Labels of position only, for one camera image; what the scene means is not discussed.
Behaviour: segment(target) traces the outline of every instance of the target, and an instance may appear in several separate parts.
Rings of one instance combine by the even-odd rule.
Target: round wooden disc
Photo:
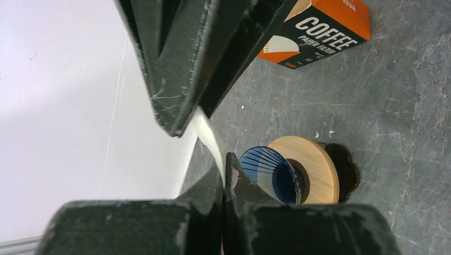
[[[288,135],[274,140],[268,147],[276,150],[285,159],[299,162],[305,168],[310,191],[303,204],[338,203],[337,170],[319,144],[302,137]]]

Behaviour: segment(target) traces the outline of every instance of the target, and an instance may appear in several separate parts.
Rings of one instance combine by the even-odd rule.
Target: coffee filter box
[[[360,0],[299,0],[258,57],[296,69],[370,40]]]

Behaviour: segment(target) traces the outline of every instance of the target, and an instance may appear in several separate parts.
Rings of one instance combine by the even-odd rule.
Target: white wall
[[[0,242],[71,200],[176,197],[195,139],[155,123],[111,0],[0,1]]]

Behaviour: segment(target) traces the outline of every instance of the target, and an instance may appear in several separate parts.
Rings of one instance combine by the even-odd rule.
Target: black flower-shaped coaster
[[[350,193],[357,188],[360,182],[358,169],[352,161],[349,150],[343,145],[330,143],[325,146],[324,150],[327,152],[330,159],[332,159],[335,169],[337,170],[340,183],[338,203],[344,203],[349,199]]]

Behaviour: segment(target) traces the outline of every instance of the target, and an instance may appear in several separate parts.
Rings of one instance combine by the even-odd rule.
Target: cardboard box
[[[299,0],[258,57],[296,69],[370,40],[360,0]]]

